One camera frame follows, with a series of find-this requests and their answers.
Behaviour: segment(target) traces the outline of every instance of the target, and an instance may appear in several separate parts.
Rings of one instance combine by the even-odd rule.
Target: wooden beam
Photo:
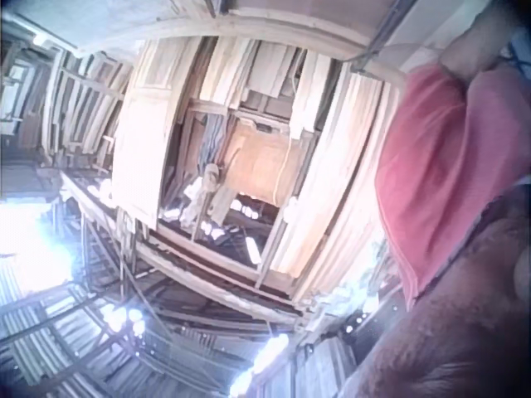
[[[109,212],[107,212],[104,209],[103,205],[95,202],[91,194],[89,194],[82,187],[80,187],[68,174],[61,171],[61,177],[63,179],[63,182],[65,183],[66,188],[71,192],[72,196],[78,201],[80,209],[85,213],[87,219],[98,222],[100,226],[105,228],[111,235],[113,235],[116,229],[116,222],[114,218],[109,214]],[[210,250],[204,246],[191,242],[186,237],[179,235],[177,232],[172,231],[171,229],[165,227],[162,224],[159,225],[159,232],[162,232],[164,237],[170,241],[172,241],[171,237],[175,238],[178,236],[179,242],[184,243],[184,245],[187,248],[192,248],[192,249],[199,248],[199,253],[214,254],[216,257],[221,258],[221,260],[223,261],[226,261],[228,263],[233,262],[227,257],[223,255],[219,255],[213,250]],[[168,260],[167,258],[164,258],[157,250],[155,250],[152,245],[159,245],[162,248],[168,247],[168,246],[166,246],[163,242],[161,242],[160,240],[157,240],[153,236],[149,237],[149,242],[150,242],[150,245],[146,245],[142,242],[137,242],[137,251],[143,256],[145,260],[147,259],[148,262],[152,266],[154,266],[156,269],[160,270],[161,272],[164,272],[170,278],[173,278],[177,280],[179,283],[184,284],[188,288],[194,291],[197,291],[200,294],[203,294],[205,297],[213,299],[214,301],[222,303],[230,308],[234,308],[243,313],[250,314],[251,316],[255,318],[267,319],[268,321],[274,322],[274,323],[294,324],[297,320],[300,320],[300,317],[295,313],[277,311],[273,308],[269,308],[261,304],[254,303],[245,298],[244,299],[240,298],[239,296],[232,294],[225,289],[219,288],[216,285],[199,278],[195,274],[192,274],[183,269],[178,269],[175,265],[173,265],[173,263],[170,260]],[[184,258],[186,261],[191,260],[192,264],[194,265],[200,265],[200,263],[198,263],[197,261],[193,262],[193,259],[190,259],[186,255],[181,255],[178,252],[178,250],[176,250],[176,254]],[[231,284],[235,284],[238,287],[253,291],[257,293],[258,295],[264,296],[265,298],[275,299],[278,302],[288,304],[288,305],[290,304],[289,300],[276,297],[274,294],[269,294],[267,292],[254,289],[252,288],[252,286],[246,285],[243,282],[240,282],[239,280],[236,280],[227,275],[221,274],[215,271],[214,269],[210,269],[206,265],[203,265],[201,269],[219,278],[223,278],[224,280],[228,281]],[[235,270],[235,272],[233,272],[234,274],[239,274],[237,272],[238,269],[235,269],[235,268],[233,269]],[[254,275],[254,280],[256,280],[258,278],[257,272],[254,271],[253,275]],[[271,275],[272,273],[268,274],[269,281],[271,280]]]
[[[207,282],[185,269],[178,268],[171,260],[165,258],[155,249],[145,244],[138,243],[137,251],[142,259],[163,274],[166,274],[180,284],[200,293],[204,297],[208,297],[209,299],[226,305],[229,308],[234,308],[236,311],[251,315],[253,318],[259,318],[274,323],[295,324],[297,320],[299,320],[299,317],[293,313],[286,313],[277,309],[264,307],[258,303],[247,300],[246,298],[236,296],[228,290]]]
[[[103,41],[93,42],[78,48],[83,56],[112,46],[120,46],[134,40],[158,39],[179,36],[242,36],[250,39],[271,41],[315,51],[339,60],[356,56],[364,44],[351,37],[359,36],[353,30],[333,32],[306,26],[305,20],[296,22],[278,21],[267,17],[218,16],[209,20],[173,19],[153,24],[131,27]]]
[[[87,79],[86,77],[78,75],[77,73],[72,72],[71,70],[67,70],[65,68],[61,68],[61,71],[63,72],[63,74],[67,75],[68,77],[76,81],[79,81],[81,84],[86,85],[87,87],[95,91],[99,91],[100,93],[111,95],[120,101],[124,100],[124,95],[122,93],[120,93],[119,91],[110,89],[109,87],[107,87],[103,83],[100,83],[99,81]]]

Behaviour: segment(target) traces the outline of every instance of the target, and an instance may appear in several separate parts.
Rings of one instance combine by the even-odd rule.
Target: fabric
[[[531,87],[504,67],[464,90],[439,65],[408,76],[376,176],[408,307],[484,207],[531,168]]]

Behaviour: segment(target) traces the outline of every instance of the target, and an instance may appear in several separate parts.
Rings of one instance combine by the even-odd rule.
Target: wooden plank
[[[60,78],[61,67],[65,60],[66,52],[64,50],[57,50],[51,66],[50,79],[46,87],[46,97],[44,99],[44,112],[42,114],[42,134],[41,145],[45,155],[50,156],[54,153],[51,148],[52,144],[52,117],[54,111],[54,103],[57,95],[58,81]]]
[[[199,51],[197,54],[197,59],[193,64],[193,68],[190,72],[190,77],[183,93],[183,100],[181,101],[177,112],[176,123],[178,124],[183,124],[184,116],[186,114],[187,109],[189,109],[190,103],[193,100],[197,100],[199,98],[202,82],[205,80],[208,64],[210,63],[210,60],[212,58],[212,53],[214,52],[216,43],[217,37],[204,37],[202,39],[201,46],[199,47]]]
[[[229,209],[231,208],[231,204],[236,199],[237,195],[238,192],[225,185],[221,185],[217,189],[207,210],[210,219],[219,226],[222,226],[225,217],[227,217]]]
[[[293,295],[295,302],[313,292],[329,294],[344,279],[361,278],[371,261],[373,236],[375,233],[380,236],[379,231],[382,233],[374,178],[398,99],[398,90],[385,84],[358,172],[323,249],[297,282]]]
[[[137,244],[137,251],[141,258],[148,261],[149,264],[163,274],[178,281],[184,286],[188,286],[204,297],[215,300],[229,308],[234,308],[236,311],[274,323],[294,324],[299,320],[299,317],[295,314],[264,307],[258,303],[236,296],[225,289],[219,288],[215,284],[207,282],[185,269],[175,266],[172,261],[162,257],[156,250],[151,249],[145,244],[139,242]]]
[[[256,51],[256,42],[241,37],[221,37],[208,65],[200,100],[228,106],[234,99],[241,80],[246,79],[248,62]]]
[[[271,269],[299,277],[323,239],[358,164],[382,82],[353,75],[343,65],[324,130],[302,187],[294,220]]]
[[[314,132],[331,62],[327,56],[312,51],[306,53],[290,119],[291,138],[299,139],[303,130]]]
[[[89,66],[90,66],[90,56],[87,56],[86,58],[80,60],[77,70],[80,74],[84,75],[88,71]],[[76,126],[76,122],[73,119],[73,117],[74,117],[74,112],[76,110],[77,103],[79,102],[79,99],[80,99],[80,91],[81,91],[81,83],[78,80],[74,80],[74,84],[71,90],[71,95],[68,100],[68,105],[66,108],[65,120],[63,122],[63,139],[64,139],[63,144],[64,145],[74,140],[74,127]]]
[[[236,84],[231,97],[231,101],[229,103],[229,108],[231,109],[238,109],[240,107],[240,103],[245,100],[246,92],[249,91],[246,89],[246,81],[249,77],[249,73],[251,72],[251,66],[253,58],[256,54],[257,46],[257,42],[254,41],[251,49],[247,53],[246,59],[242,61],[241,70],[238,70],[238,72],[236,73],[237,75],[239,75],[239,77],[233,82],[233,84]]]
[[[122,93],[131,75],[131,70],[132,68],[130,66],[122,64],[118,69],[116,77],[110,83],[110,89]],[[101,100],[95,116],[89,125],[89,131],[83,140],[83,153],[94,153],[97,150],[98,143],[118,102],[119,99],[113,95],[105,95]]]
[[[301,47],[339,60],[347,60],[359,54],[368,44],[354,29],[345,29],[341,34],[315,25],[305,26],[307,17],[297,21],[279,21],[267,16],[238,17],[235,15],[217,16],[210,20],[179,18],[132,26],[116,32],[101,41],[93,41],[80,46],[77,53],[84,56],[105,48],[120,46],[134,40],[148,40],[179,36],[242,36],[255,40],[265,40],[289,46]]]
[[[278,98],[296,48],[262,41],[252,65],[247,88]]]
[[[87,218],[90,221],[95,221],[98,225],[105,230],[107,230],[111,235],[115,235],[116,230],[116,221],[115,219],[103,208],[103,205],[95,201],[90,194],[87,193],[85,189],[79,185],[69,174],[61,171],[61,178],[65,184],[66,189],[70,191],[72,196],[77,200],[80,209],[85,213]],[[230,260],[223,255],[219,255],[215,251],[208,249],[207,247],[197,245],[191,242],[189,239],[177,234],[175,231],[167,228],[165,225],[161,225],[160,235],[167,241],[172,242],[175,245],[167,245],[161,240],[156,239],[152,235],[149,237],[149,244],[156,245],[160,250],[170,251],[177,255],[179,258],[188,261],[190,264],[197,266],[199,269],[206,271],[215,277],[224,279],[230,284],[234,284],[242,289],[249,290],[263,298],[272,299],[279,303],[290,305],[289,300],[285,300],[274,294],[270,294],[264,291],[260,291],[252,288],[250,285],[241,282],[239,279],[233,279],[228,275],[222,274],[218,271],[215,271],[207,265],[203,265],[197,262],[195,259],[190,257],[190,255],[196,255],[200,259],[203,259],[203,263],[212,263],[219,269],[226,269],[233,274],[240,275],[244,279],[256,280],[257,273],[246,267],[240,265],[236,261]],[[276,289],[278,291],[286,291],[287,287],[291,284],[291,280],[287,279],[285,275],[272,273],[268,275],[268,278],[265,281],[265,285]],[[190,289],[194,290],[194,285],[187,285]]]
[[[48,66],[37,69],[35,83],[24,107],[23,121],[18,130],[18,147],[25,149],[37,148],[41,132],[41,111],[46,96],[46,84],[50,76]]]
[[[148,42],[120,115],[114,148],[113,198],[118,206],[152,229],[158,224],[170,133],[200,43],[201,37]]]
[[[62,71],[65,75],[67,75],[68,77],[76,81],[79,81],[82,85],[86,87],[89,87],[95,91],[99,91],[100,93],[103,93],[106,95],[111,95],[120,101],[124,99],[124,95],[122,93],[120,93],[117,90],[110,89],[104,83],[100,83],[99,81],[95,81],[95,80],[90,80],[89,78],[78,75],[77,73],[72,72],[67,69],[63,69]]]

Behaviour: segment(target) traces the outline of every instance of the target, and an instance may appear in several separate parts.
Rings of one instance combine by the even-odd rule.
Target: metal bar
[[[89,271],[89,259],[88,259],[88,245],[87,245],[87,229],[86,229],[86,217],[85,213],[81,213],[81,263],[83,264],[83,269],[85,270],[86,284],[89,290],[91,288],[91,276]]]
[[[29,327],[27,329],[21,330],[20,332],[12,334],[11,336],[4,337],[3,339],[0,340],[0,347],[5,346],[6,344],[10,344],[12,342],[15,342],[19,338],[22,338],[22,337],[25,337],[25,336],[27,336],[29,334],[32,334],[32,333],[36,332],[37,330],[41,330],[42,328],[46,328],[47,326],[50,326],[53,323],[55,323],[55,322],[57,322],[57,321],[59,321],[59,320],[61,320],[63,318],[66,318],[69,315],[72,315],[76,311],[86,307],[87,305],[93,303],[94,301],[96,301],[97,299],[99,299],[101,297],[102,297],[102,294],[97,294],[96,296],[88,298],[84,302],[79,303],[79,304],[75,305],[74,307],[72,307],[70,309],[67,309],[65,312],[59,313],[59,314],[57,314],[57,315],[55,315],[55,316],[53,316],[51,318],[48,318],[46,321],[43,321],[43,322],[38,323],[36,325],[33,325],[33,326],[31,326],[31,327]]]
[[[46,311],[44,308],[41,308],[41,311],[39,311],[39,316],[41,318],[46,319]],[[73,363],[76,363],[79,358],[77,357],[77,353],[74,353],[71,349],[71,347],[66,343],[63,336],[57,331],[57,328],[54,325],[51,325],[49,327],[51,335],[56,340],[57,344],[59,344],[59,347],[61,347],[61,350],[68,356],[68,359],[70,359]],[[101,337],[105,334],[105,332],[102,330],[100,335],[97,337],[94,346],[90,349],[90,351],[94,351],[98,345],[100,344]],[[100,377],[98,377],[92,370],[85,368],[80,371],[81,375],[89,379],[89,381],[92,381],[92,384],[94,384],[100,391],[103,391],[107,396],[110,396],[112,398],[117,397],[115,391],[113,391],[105,382],[101,380]]]
[[[89,230],[90,232],[92,233],[92,235],[95,237],[96,241],[98,242],[98,244],[100,244],[100,248],[106,252],[107,251],[107,248],[105,247],[105,245],[103,244],[103,241],[101,240],[101,237],[100,235],[98,234],[98,231],[94,228],[94,226],[92,224],[87,224],[88,227],[89,227]],[[113,241],[114,243],[114,249],[115,250],[118,250],[118,247],[116,246],[114,240],[112,239],[111,237],[111,240]],[[110,255],[110,253],[107,253],[105,255],[105,257],[107,257],[108,259],[112,259],[112,256]],[[112,260],[110,262],[116,269],[118,269],[118,265]],[[136,283],[136,281],[134,280],[134,275],[131,273],[131,271],[129,270],[129,267],[125,266],[124,267],[124,271],[125,273],[127,274],[127,277],[129,278],[129,280],[131,281],[131,284],[133,285],[134,287],[134,290],[136,290],[136,293],[138,294],[138,296],[140,297],[140,299],[144,302],[144,305],[145,307],[148,309],[148,311],[151,313],[151,315],[153,316],[153,319],[155,319],[155,321],[158,322],[158,324],[161,326],[161,328],[164,330],[164,333],[171,338],[172,336],[172,333],[170,332],[170,330],[168,329],[168,327],[166,326],[166,324],[162,321],[162,319],[157,315],[157,313],[155,312],[155,310],[153,309],[152,305],[149,303],[149,301],[146,299],[146,297],[144,296],[144,294],[142,293],[142,289],[138,286],[138,284]]]
[[[50,297],[53,294],[59,293],[63,290],[70,288],[70,286],[72,286],[73,284],[74,282],[66,282],[65,284],[60,284],[59,286],[55,286],[50,289],[42,290],[41,292],[30,294],[25,298],[13,301],[12,303],[4,304],[2,307],[0,307],[0,316],[5,313],[10,313],[11,311],[15,311],[16,309],[24,308],[27,305],[35,303],[37,301],[41,301],[42,299],[46,299],[47,297]]]
[[[95,360],[102,352],[109,349],[113,344],[117,343],[129,331],[129,329],[130,327],[123,328],[120,332],[110,336],[95,350],[89,352],[87,355],[80,358],[71,366],[67,367],[66,369],[63,369],[50,379],[42,381],[39,385],[32,387],[31,396],[44,396],[48,392],[53,391],[54,388],[57,388],[63,381],[65,381],[78,371],[83,371],[90,361]]]

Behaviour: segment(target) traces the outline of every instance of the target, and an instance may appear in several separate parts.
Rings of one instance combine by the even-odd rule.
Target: rope
[[[284,169],[285,169],[285,166],[286,164],[288,163],[288,157],[290,156],[290,152],[291,152],[291,137],[288,137],[288,150],[285,151],[285,156],[284,156],[284,162],[282,163],[282,167],[280,168],[279,170],[279,176],[276,178],[276,183],[275,183],[275,190],[273,191],[273,204],[275,206],[279,206],[278,205],[278,202],[276,200],[276,194],[279,190],[279,185],[280,185],[280,179],[282,178],[282,174],[284,173]]]

